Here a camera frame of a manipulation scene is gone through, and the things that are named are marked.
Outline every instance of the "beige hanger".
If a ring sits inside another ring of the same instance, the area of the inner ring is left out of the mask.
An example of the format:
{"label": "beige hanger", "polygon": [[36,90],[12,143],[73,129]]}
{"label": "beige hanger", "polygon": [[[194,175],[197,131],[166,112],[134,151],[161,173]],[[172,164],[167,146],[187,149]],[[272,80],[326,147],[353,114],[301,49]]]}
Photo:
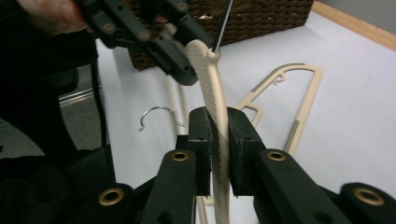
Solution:
{"label": "beige hanger", "polygon": [[212,52],[201,40],[191,41],[184,53],[198,76],[205,107],[217,127],[217,140],[212,149],[212,175],[216,223],[230,223],[228,114],[219,76],[219,53]]}
{"label": "beige hanger", "polygon": [[279,66],[275,70],[273,70],[270,75],[268,75],[265,79],[263,79],[253,90],[239,102],[237,105],[233,106],[236,109],[249,108],[256,111],[256,115],[251,121],[253,126],[256,127],[259,123],[259,120],[262,116],[262,109],[252,103],[252,101],[264,91],[271,83],[278,83],[285,80],[285,73],[291,70],[307,70],[312,71],[314,73],[309,87],[306,91],[303,103],[301,104],[300,110],[293,122],[291,127],[288,140],[286,141],[286,146],[284,148],[285,151],[289,152],[290,155],[294,156],[296,152],[296,148],[300,141],[301,135],[303,133],[303,129],[306,123],[306,119],[308,117],[311,106],[314,102],[315,95],[318,91],[318,86],[320,84],[322,78],[322,71],[319,67],[314,65],[304,64],[304,63],[288,63],[282,66]]}

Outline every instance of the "white surface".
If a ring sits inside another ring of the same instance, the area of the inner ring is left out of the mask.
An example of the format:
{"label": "white surface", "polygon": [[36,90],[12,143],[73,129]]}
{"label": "white surface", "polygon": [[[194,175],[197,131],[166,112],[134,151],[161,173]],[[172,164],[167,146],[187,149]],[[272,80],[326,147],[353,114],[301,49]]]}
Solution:
{"label": "white surface", "polygon": [[[137,72],[125,49],[98,48],[117,180],[137,187],[156,175],[176,134],[168,112],[148,114],[142,133],[140,116],[155,105],[177,104],[167,97],[160,69]],[[235,105],[285,63],[317,65],[324,73],[297,161],[319,185],[335,192],[360,181],[396,198],[396,52],[311,13],[304,27],[221,49],[227,105]],[[284,82],[254,101],[264,109],[257,131],[267,147],[285,145],[309,78],[307,72],[287,73]],[[198,84],[183,89],[189,110],[204,104]],[[249,200],[232,200],[232,223],[257,222],[246,206]]]}

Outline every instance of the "clamp jaw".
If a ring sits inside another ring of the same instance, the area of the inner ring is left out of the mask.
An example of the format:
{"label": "clamp jaw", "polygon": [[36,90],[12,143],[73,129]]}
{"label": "clamp jaw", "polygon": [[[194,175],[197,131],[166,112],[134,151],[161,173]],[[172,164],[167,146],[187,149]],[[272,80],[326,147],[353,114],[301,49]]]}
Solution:
{"label": "clamp jaw", "polygon": [[[122,0],[75,1],[84,20],[108,48],[129,48],[148,55],[165,74],[171,75],[181,85],[191,86],[197,81],[195,71],[184,54],[163,36],[152,39],[150,32]],[[144,18],[153,22],[156,15],[164,15],[177,28],[173,38],[183,45],[200,39],[211,47],[212,37],[189,16],[187,8],[181,0],[141,1]]]}

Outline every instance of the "black plastic part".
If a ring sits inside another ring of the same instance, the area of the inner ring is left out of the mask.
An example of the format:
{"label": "black plastic part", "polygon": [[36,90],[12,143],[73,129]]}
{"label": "black plastic part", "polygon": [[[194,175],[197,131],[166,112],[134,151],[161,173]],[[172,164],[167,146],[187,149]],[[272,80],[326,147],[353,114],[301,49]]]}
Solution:
{"label": "black plastic part", "polygon": [[197,158],[197,195],[210,194],[210,148],[213,145],[213,134],[205,107],[194,109],[189,117],[188,150]]}
{"label": "black plastic part", "polygon": [[257,169],[265,187],[257,190],[271,195],[281,223],[351,223],[288,153],[262,151]]}
{"label": "black plastic part", "polygon": [[229,107],[228,121],[233,195],[254,195],[252,180],[257,178],[254,160],[265,146],[244,112]]}
{"label": "black plastic part", "polygon": [[214,39],[204,31],[202,26],[190,16],[185,16],[178,21],[174,39],[177,39],[183,45],[187,45],[192,40],[199,39],[210,49],[215,42]]}
{"label": "black plastic part", "polygon": [[384,191],[366,184],[344,185],[339,206],[353,223],[396,223],[396,201]]}
{"label": "black plastic part", "polygon": [[192,151],[166,153],[140,224],[195,222],[195,165]]}
{"label": "black plastic part", "polygon": [[148,46],[146,53],[179,84],[191,86],[198,80],[189,60],[166,38],[157,37]]}
{"label": "black plastic part", "polygon": [[150,33],[122,0],[75,0],[84,20],[108,48],[141,51]]}
{"label": "black plastic part", "polygon": [[183,0],[140,0],[140,12],[146,21],[154,23],[158,14],[176,24],[187,15],[186,1]]}

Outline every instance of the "hanger hook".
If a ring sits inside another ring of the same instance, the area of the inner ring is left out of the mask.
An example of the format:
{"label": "hanger hook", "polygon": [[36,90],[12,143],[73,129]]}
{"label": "hanger hook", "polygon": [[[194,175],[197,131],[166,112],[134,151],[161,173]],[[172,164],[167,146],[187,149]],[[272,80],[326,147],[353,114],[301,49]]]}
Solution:
{"label": "hanger hook", "polygon": [[[146,110],[146,111],[143,113],[142,117],[140,118],[140,128],[139,128],[139,132],[142,132],[143,129],[145,129],[145,125],[144,125],[144,123],[143,123],[143,120],[145,119],[145,116],[146,116],[149,112],[151,112],[151,111],[153,111],[153,110],[156,110],[156,109],[167,110],[167,111],[169,111],[169,112],[172,114],[172,110],[171,110],[171,109],[169,109],[169,108],[166,107],[166,106],[161,106],[161,105],[154,106],[154,107],[152,107],[152,108]],[[184,126],[184,123],[176,121],[176,119],[175,119],[175,117],[173,116],[173,114],[172,114],[172,117],[173,117],[173,119],[174,119],[174,121],[175,121],[175,124],[177,124],[177,125],[179,125],[179,126]]]}

